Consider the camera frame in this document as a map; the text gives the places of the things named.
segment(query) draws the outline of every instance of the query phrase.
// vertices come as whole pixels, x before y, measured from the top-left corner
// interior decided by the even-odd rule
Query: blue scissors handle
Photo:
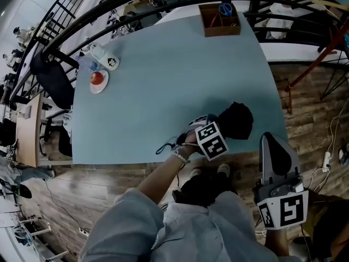
[[[225,16],[232,16],[233,6],[229,3],[223,3],[219,6],[218,11],[220,14]]]

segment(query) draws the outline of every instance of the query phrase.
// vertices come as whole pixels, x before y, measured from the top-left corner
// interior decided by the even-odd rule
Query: shoe
[[[229,165],[225,164],[225,163],[220,164],[218,169],[217,169],[217,174],[219,172],[223,172],[224,174],[226,174],[227,177],[229,177],[230,176],[230,167],[229,167]]]
[[[198,168],[193,169],[190,173],[190,178],[201,175],[201,174],[202,174],[202,171],[200,169]]]

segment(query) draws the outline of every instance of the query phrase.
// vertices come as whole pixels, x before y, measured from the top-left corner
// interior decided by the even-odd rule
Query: wooden box
[[[236,8],[233,4],[233,12],[232,16],[226,17],[219,14],[218,8],[221,4],[204,4],[199,5],[198,8],[200,10],[200,14],[202,17],[203,30],[205,33],[205,37],[212,36],[224,36],[224,35],[240,35],[240,21],[238,17],[238,13],[236,12]],[[214,17],[218,13],[215,21],[210,27]]]

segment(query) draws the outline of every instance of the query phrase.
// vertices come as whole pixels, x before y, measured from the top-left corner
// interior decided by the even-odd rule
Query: light blue shirt
[[[164,214],[130,189],[97,221],[79,260],[300,262],[258,243],[253,224],[251,211],[232,192],[221,193],[208,208],[172,201]]]

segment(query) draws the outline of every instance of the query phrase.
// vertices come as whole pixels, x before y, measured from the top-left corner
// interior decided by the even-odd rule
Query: white power outlet
[[[79,228],[79,232],[80,232],[82,235],[86,236],[86,237],[89,236],[89,232],[86,231],[86,230],[83,230],[83,229]]]
[[[322,163],[322,171],[327,172],[329,171],[330,165],[329,161],[331,159],[331,154],[327,151],[325,152],[325,155],[323,157],[323,163]]]

